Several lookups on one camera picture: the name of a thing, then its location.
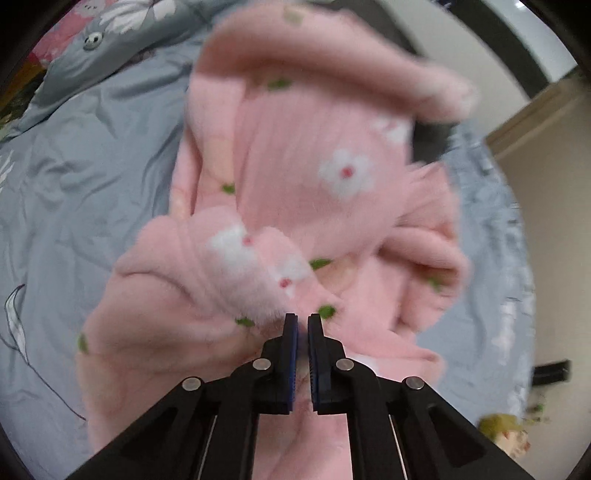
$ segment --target gray duvet cover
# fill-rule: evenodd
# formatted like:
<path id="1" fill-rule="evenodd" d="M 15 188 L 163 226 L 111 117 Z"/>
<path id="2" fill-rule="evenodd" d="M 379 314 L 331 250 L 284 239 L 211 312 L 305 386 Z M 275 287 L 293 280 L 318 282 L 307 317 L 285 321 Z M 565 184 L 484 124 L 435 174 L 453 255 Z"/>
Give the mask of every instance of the gray duvet cover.
<path id="1" fill-rule="evenodd" d="M 133 3 L 106 10 L 52 63 L 0 144 L 0 422 L 39 480 L 62 479 L 90 455 L 76 337 L 113 262 L 167 211 L 189 72 L 211 23 L 234 8 L 161 0 L 121 10 Z M 85 50 L 95 31 L 101 44 Z M 450 140 L 444 161 L 474 274 L 420 343 L 445 357 L 439 391 L 476 422 L 522 412 L 534 296 L 509 188 L 469 125 Z"/>

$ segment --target red flower center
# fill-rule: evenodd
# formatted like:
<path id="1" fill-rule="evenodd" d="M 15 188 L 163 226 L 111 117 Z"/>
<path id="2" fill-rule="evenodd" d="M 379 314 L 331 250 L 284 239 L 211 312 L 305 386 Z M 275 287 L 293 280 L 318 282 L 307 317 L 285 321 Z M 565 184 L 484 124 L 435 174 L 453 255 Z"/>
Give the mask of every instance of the red flower center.
<path id="1" fill-rule="evenodd" d="M 340 171 L 340 176 L 341 176 L 341 178 L 349 179 L 353 176 L 354 173 L 355 173 L 355 169 L 353 167 L 344 167 Z"/>

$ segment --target pink pillow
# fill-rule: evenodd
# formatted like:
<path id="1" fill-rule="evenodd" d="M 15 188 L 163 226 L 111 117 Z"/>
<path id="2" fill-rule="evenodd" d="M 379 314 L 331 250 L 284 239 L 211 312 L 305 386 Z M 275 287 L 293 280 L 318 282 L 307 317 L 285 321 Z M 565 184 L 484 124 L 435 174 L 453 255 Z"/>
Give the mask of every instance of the pink pillow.
<path id="1" fill-rule="evenodd" d="M 47 67 L 59 57 L 72 39 L 105 8 L 116 0 L 80 0 L 58 23 L 56 23 L 33 49 L 39 62 Z"/>

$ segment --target pink fabric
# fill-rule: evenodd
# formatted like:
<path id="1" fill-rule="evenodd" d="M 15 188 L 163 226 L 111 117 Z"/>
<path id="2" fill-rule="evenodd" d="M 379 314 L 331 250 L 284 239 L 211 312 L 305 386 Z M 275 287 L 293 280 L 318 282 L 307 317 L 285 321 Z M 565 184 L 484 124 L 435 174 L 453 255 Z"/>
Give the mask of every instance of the pink fabric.
<path id="1" fill-rule="evenodd" d="M 288 312 L 305 329 L 332 306 L 324 331 L 348 356 L 437 381 L 443 361 L 414 336 L 469 266 L 444 168 L 409 166 L 409 138 L 415 117 L 461 119 L 474 95 L 350 15 L 258 5 L 222 23 L 191 76 L 171 215 L 118 260 L 84 326 L 95 449 L 183 378 L 256 358 Z M 312 270 L 319 258 L 334 261 L 332 280 Z M 343 258 L 355 275 L 341 288 Z M 351 478 L 346 419 L 311 412 L 307 368 L 300 359 L 295 412 L 261 419 L 256 480 Z"/>
<path id="2" fill-rule="evenodd" d="M 33 54 L 44 67 L 58 58 L 84 27 L 116 0 L 80 0 L 35 45 Z"/>

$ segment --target silver rivet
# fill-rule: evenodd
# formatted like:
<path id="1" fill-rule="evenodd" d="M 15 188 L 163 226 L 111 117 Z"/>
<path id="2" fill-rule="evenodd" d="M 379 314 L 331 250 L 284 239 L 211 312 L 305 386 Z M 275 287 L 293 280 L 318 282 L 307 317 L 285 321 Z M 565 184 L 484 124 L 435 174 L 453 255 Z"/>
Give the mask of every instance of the silver rivet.
<path id="1" fill-rule="evenodd" d="M 419 377 L 408 377 L 405 383 L 411 390 L 421 390 L 425 386 L 424 380 Z"/>
<path id="2" fill-rule="evenodd" d="M 336 368 L 345 372 L 353 370 L 354 366 L 355 362 L 353 362 L 350 358 L 341 358 L 340 360 L 336 361 Z"/>
<path id="3" fill-rule="evenodd" d="M 269 370 L 271 367 L 271 361 L 267 360 L 267 358 L 257 358 L 252 363 L 252 366 L 255 370 Z"/>
<path id="4" fill-rule="evenodd" d="M 189 377 L 183 380 L 183 388 L 188 392 L 194 392 L 201 387 L 201 380 L 197 377 Z"/>

